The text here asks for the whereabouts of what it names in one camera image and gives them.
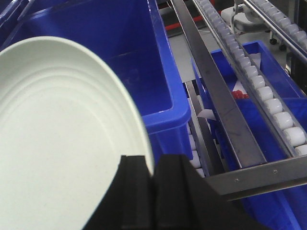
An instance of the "metal rail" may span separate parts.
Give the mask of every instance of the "metal rail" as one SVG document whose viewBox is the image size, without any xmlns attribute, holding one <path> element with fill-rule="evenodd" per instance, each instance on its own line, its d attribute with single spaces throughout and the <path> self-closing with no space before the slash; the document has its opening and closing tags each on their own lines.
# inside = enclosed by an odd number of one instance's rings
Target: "metal rail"
<svg viewBox="0 0 307 230">
<path fill-rule="evenodd" d="M 234 69 L 234 71 L 236 73 L 237 78 L 241 81 L 242 85 L 247 90 L 250 98 L 253 100 L 253 103 L 256 105 L 256 107 L 259 110 L 263 120 L 268 125 L 271 133 L 273 134 L 274 138 L 276 139 L 278 144 L 283 149 L 285 155 L 287 157 L 294 157 L 294 156 L 296 156 L 295 149 L 291 146 L 289 141 L 286 139 L 283 131 L 279 128 L 279 126 L 276 123 L 276 121 L 274 120 L 273 116 L 270 114 L 269 110 L 265 107 L 263 101 L 261 100 L 261 98 L 256 93 L 256 90 L 251 86 L 251 84 L 250 84 L 250 82 L 249 82 L 249 80 L 248 80 L 248 78 L 246 76 L 246 73 L 242 70 L 242 68 L 238 65 L 238 63 L 236 63 L 236 60 L 235 60 L 233 54 L 231 54 L 231 52 L 229 51 L 227 45 L 220 38 L 220 36 L 217 33 L 215 27 L 213 26 L 212 22 L 208 18 L 208 15 L 205 13 L 203 8 L 200 6 L 200 4 L 197 1 L 194 1 L 194 3 L 196 5 L 196 7 L 198 8 L 199 12 L 201 13 L 201 15 L 203 16 L 204 21 L 207 23 L 207 26 L 211 30 L 211 32 L 212 32 L 216 42 L 221 47 L 224 55 L 226 56 L 227 60 L 230 62 L 231 66 L 233 67 L 233 69 Z M 239 44 L 239 47 L 240 47 L 240 49 L 244 50 L 245 56 L 248 57 L 248 53 L 245 51 L 243 46 L 241 44 Z M 283 99 L 279 96 L 279 94 L 273 88 L 271 83 L 267 80 L 265 75 L 261 72 L 261 70 L 253 62 L 252 58 L 250 58 L 250 61 L 251 61 L 252 65 L 254 65 L 257 68 L 258 73 L 261 76 L 263 76 L 263 78 L 265 80 L 265 84 L 272 89 L 274 97 L 279 99 L 279 101 L 282 103 L 283 110 L 285 112 L 288 112 L 291 115 L 291 117 L 293 119 L 294 126 L 300 127 L 304 131 L 304 129 L 301 127 L 300 123 L 297 121 L 295 116 L 292 114 L 291 110 L 283 102 Z"/>
<path fill-rule="evenodd" d="M 306 166 L 307 156 L 303 156 L 209 176 L 205 180 L 227 200 L 236 200 L 307 184 Z"/>
<path fill-rule="evenodd" d="M 182 0 L 171 2 L 239 167 L 266 163 L 258 143 L 206 48 L 186 5 Z"/>
<path fill-rule="evenodd" d="M 253 1 L 244 0 L 244 3 L 250 7 L 259 17 L 270 27 L 270 29 L 287 45 L 297 57 L 307 63 L 307 51 L 304 50 L 292 36 L 287 34 L 270 16 L 260 9 Z"/>
<path fill-rule="evenodd" d="M 212 176 L 224 173 L 223 164 L 212 139 L 207 120 L 202 117 L 197 117 L 197 114 L 201 111 L 201 104 L 197 98 L 193 83 L 188 81 L 185 85 L 191 106 L 191 120 L 189 124 L 192 135 L 196 137 L 195 144 L 204 174 L 206 176 Z"/>
<path fill-rule="evenodd" d="M 245 136 L 242 136 L 242 132 L 240 132 L 242 131 L 240 130 L 242 124 L 244 124 L 244 133 L 250 135 L 250 130 L 245 129 L 246 121 L 237 105 L 233 105 L 235 101 L 213 62 L 210 53 L 205 47 L 184 2 L 182 0 L 171 1 L 183 27 L 186 40 L 191 49 L 199 73 L 216 106 L 216 111 L 223 129 L 229 134 L 227 138 L 229 141 L 238 140 L 241 143 L 235 142 L 234 145 L 232 142 L 237 160 L 240 162 L 243 160 L 243 162 L 245 162 L 245 160 L 247 160 L 246 157 L 253 157 L 254 154 L 259 154 L 258 146 L 253 146 L 253 150 L 251 150 L 250 146 L 244 143 Z M 262 157 L 262 152 L 260 152 L 256 160 L 262 159 Z M 227 200 L 235 200 L 307 184 L 306 166 L 307 156 L 303 156 L 213 175 L 206 177 L 205 180 L 217 191 L 217 193 L 224 196 Z"/>
</svg>

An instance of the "blue plastic crate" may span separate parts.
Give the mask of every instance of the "blue plastic crate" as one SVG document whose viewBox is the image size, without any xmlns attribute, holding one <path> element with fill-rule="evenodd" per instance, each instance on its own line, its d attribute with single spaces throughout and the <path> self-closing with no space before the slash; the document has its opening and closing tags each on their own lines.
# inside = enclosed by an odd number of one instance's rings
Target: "blue plastic crate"
<svg viewBox="0 0 307 230">
<path fill-rule="evenodd" d="M 287 98 L 284 101 L 303 128 L 307 130 L 307 98 Z M 285 159 L 286 156 L 279 148 L 252 101 L 249 99 L 237 100 L 237 104 L 267 160 L 271 162 Z M 212 121 L 211 124 L 215 125 L 221 152 L 230 169 L 238 169 L 217 122 Z M 242 202 L 249 214 L 274 230 L 307 229 L 306 185 L 245 198 Z"/>
<path fill-rule="evenodd" d="M 2 0 L 0 2 L 0 12 L 3 12 L 5 8 L 11 3 L 12 0 Z"/>
<path fill-rule="evenodd" d="M 260 70 L 282 98 L 305 97 L 305 94 L 275 60 L 270 51 L 261 41 L 246 43 L 243 45 L 243 47 L 249 54 L 261 53 Z M 220 73 L 224 77 L 229 89 L 232 90 L 235 86 L 237 77 L 229 62 L 221 50 L 213 51 L 212 57 L 219 68 Z"/>
<path fill-rule="evenodd" d="M 285 103 L 296 116 L 303 128 L 307 129 L 307 98 L 287 73 L 273 58 L 261 42 L 244 45 L 249 53 L 261 53 L 261 71 L 284 98 Z M 231 66 L 220 50 L 214 51 L 212 57 L 230 90 L 237 80 Z M 203 82 L 196 79 L 205 108 L 213 108 Z M 268 161 L 285 159 L 286 156 L 273 138 L 258 110 L 250 99 L 236 101 L 245 117 L 256 141 Z M 228 147 L 227 139 L 217 121 L 209 121 L 212 135 L 220 144 L 221 154 L 226 159 L 229 169 L 236 170 L 238 165 Z M 307 229 L 307 186 L 285 189 L 242 199 L 245 210 L 257 221 L 274 230 Z"/>
<path fill-rule="evenodd" d="M 155 156 L 192 158 L 187 97 L 155 0 L 71 0 L 20 21 L 5 47 L 34 36 L 59 36 L 99 55 L 135 101 Z"/>
</svg>

